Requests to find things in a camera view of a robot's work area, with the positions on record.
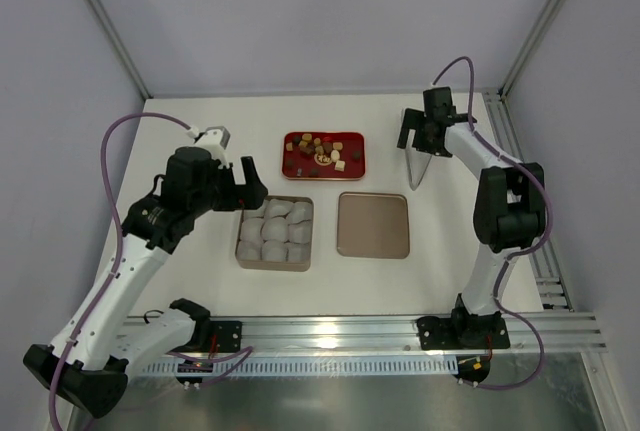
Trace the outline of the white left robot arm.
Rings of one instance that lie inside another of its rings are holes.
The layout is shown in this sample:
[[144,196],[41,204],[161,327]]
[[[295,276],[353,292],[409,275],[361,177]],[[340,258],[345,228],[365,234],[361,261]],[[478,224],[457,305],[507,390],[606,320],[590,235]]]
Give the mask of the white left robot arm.
[[231,166],[200,147],[177,149],[154,187],[134,202],[119,225],[116,249],[105,270],[63,330],[48,344],[33,344],[23,363],[49,391],[99,419],[123,397],[148,364],[174,350],[197,350],[211,333],[211,314],[185,298],[132,340],[118,333],[139,296],[180,241],[209,212],[256,210],[267,197],[252,157],[241,159],[244,181]]

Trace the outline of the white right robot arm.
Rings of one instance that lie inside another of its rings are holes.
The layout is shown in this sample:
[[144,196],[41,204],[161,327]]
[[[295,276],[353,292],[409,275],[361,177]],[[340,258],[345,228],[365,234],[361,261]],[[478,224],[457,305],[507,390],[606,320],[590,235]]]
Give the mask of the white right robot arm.
[[478,181],[472,223],[480,243],[469,281],[446,318],[416,326],[423,350],[507,349],[501,296],[517,257],[547,228],[544,171],[484,139],[469,113],[457,112],[447,87],[423,93],[424,108],[403,112],[397,146],[457,158]]

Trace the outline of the metal serving tongs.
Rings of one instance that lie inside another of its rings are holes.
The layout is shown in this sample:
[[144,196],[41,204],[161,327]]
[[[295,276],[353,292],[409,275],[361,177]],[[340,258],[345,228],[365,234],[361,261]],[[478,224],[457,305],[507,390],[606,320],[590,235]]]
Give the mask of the metal serving tongs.
[[432,158],[433,156],[429,153],[418,152],[410,148],[405,150],[408,184],[411,191],[416,191],[420,187]]

